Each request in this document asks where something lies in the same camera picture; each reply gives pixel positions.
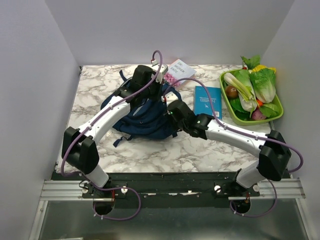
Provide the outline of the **navy blue student backpack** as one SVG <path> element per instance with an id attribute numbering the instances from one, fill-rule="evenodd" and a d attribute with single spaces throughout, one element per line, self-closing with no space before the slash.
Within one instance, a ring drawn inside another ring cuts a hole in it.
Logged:
<path id="1" fill-rule="evenodd" d="M 124 83 L 115 91 L 122 97 L 127 97 L 136 91 L 142 89 L 156 72 L 145 65 L 138 65 L 130 79 L 124 77 L 123 72 L 119 74 Z M 175 138 L 178 135 L 170 123 L 167 115 L 167 106 L 160 99 L 153 101 L 145 97 L 145 90 L 136 95 L 130 103 L 130 112 L 128 115 L 117 121 L 112 128 L 128 134 L 126 140 L 133 138 L 145 138 L 151 140 L 165 140 L 168 137 Z M 179 100 L 182 99 L 180 93 L 174 87 L 163 83 L 162 93 L 169 90 L 177 95 Z"/>

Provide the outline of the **white book with pink roses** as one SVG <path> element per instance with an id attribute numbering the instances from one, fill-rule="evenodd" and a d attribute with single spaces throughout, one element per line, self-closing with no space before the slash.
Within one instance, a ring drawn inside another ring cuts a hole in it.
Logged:
<path id="1" fill-rule="evenodd" d="M 197 71 L 193 67 L 181 59 L 177 59 L 168 66 L 168 71 L 163 78 L 166 84 L 171 85 L 179 79 L 193 78 L 196 73 Z"/>

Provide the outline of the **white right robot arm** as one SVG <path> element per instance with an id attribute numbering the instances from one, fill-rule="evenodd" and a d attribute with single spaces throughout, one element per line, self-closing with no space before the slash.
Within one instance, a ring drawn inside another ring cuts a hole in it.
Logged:
<path id="1" fill-rule="evenodd" d="M 166 105 L 169 118 L 177 129 L 194 138 L 229 144 L 258 158 L 256 162 L 236 172 L 230 183 L 230 191 L 234 195 L 243 195 L 260 181 L 278 182 L 282 179 L 292 154 L 284 146 L 285 141 L 278 131 L 271 130 L 269 134 L 252 132 L 253 137 L 249 137 L 248 130 L 232 125 L 231 128 L 235 131 L 231 131 L 226 123 L 219 125 L 212 115 L 194 114 L 181 100 L 174 100 Z"/>

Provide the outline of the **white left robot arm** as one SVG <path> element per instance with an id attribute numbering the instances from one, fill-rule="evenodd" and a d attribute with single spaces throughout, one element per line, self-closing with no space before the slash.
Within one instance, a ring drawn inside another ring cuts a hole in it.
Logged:
<path id="1" fill-rule="evenodd" d="M 107 197 L 111 185 L 109 175 L 99 165 L 97 144 L 142 100 L 158 99 L 166 71 L 161 63 L 138 65 L 133 76 L 113 92 L 109 102 L 92 119 L 78 128 L 68 127 L 63 135 L 61 174 L 66 175 L 65 164 L 69 164 L 94 184 L 93 191 L 99 197 Z"/>

